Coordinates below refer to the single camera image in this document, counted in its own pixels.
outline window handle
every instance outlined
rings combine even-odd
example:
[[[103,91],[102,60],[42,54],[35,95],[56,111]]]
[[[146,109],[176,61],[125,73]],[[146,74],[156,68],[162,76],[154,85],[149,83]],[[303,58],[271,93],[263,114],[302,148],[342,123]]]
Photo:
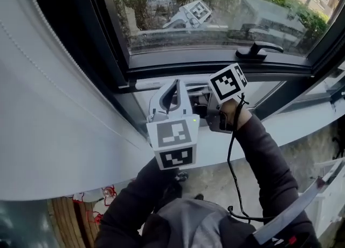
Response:
[[[264,50],[264,48],[284,52],[284,49],[281,46],[268,42],[255,41],[250,48],[239,47],[235,55],[239,59],[261,60],[265,59],[267,56],[267,52]]]

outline black sleeve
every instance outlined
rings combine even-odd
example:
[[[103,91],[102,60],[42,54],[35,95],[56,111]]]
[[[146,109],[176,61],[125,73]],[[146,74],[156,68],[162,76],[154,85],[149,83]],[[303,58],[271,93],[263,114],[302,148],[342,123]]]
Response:
[[[95,247],[140,247],[138,230],[177,171],[160,170],[153,158],[109,206],[101,220]]]
[[[251,117],[240,128],[236,138],[258,180],[263,216],[280,214],[298,198],[298,184],[278,145],[256,116]],[[285,228],[281,236],[284,236],[285,232],[289,235],[308,232],[316,239],[313,225],[305,212]]]

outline black cable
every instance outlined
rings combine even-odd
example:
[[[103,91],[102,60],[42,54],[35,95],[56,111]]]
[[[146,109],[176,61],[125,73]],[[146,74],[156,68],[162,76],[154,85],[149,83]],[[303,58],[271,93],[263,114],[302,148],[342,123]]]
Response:
[[[232,130],[232,137],[231,137],[231,141],[230,141],[230,145],[229,145],[229,150],[228,150],[228,153],[227,153],[227,164],[229,165],[230,172],[231,172],[233,180],[235,182],[235,186],[236,186],[236,190],[237,190],[237,195],[238,195],[238,200],[239,200],[239,206],[240,206],[241,212],[243,213],[244,216],[235,215],[232,212],[232,209],[233,209],[232,206],[229,206],[227,210],[229,211],[231,216],[234,216],[234,217],[240,218],[240,219],[248,220],[249,224],[250,224],[251,220],[259,221],[259,222],[270,221],[270,220],[273,219],[273,217],[262,217],[262,218],[261,217],[250,217],[243,210],[242,197],[241,197],[241,192],[239,190],[239,186],[238,186],[238,182],[237,182],[237,177],[236,177],[235,172],[233,170],[232,164],[230,163],[231,149],[232,149],[233,141],[234,141],[234,139],[236,137],[238,118],[239,118],[239,115],[240,115],[240,112],[241,112],[243,106],[245,104],[249,104],[248,102],[246,102],[244,100],[244,93],[242,93],[240,99],[241,99],[241,101],[240,101],[240,103],[238,104],[238,106],[236,108],[235,115],[234,115],[234,118],[233,118],[233,130]]]

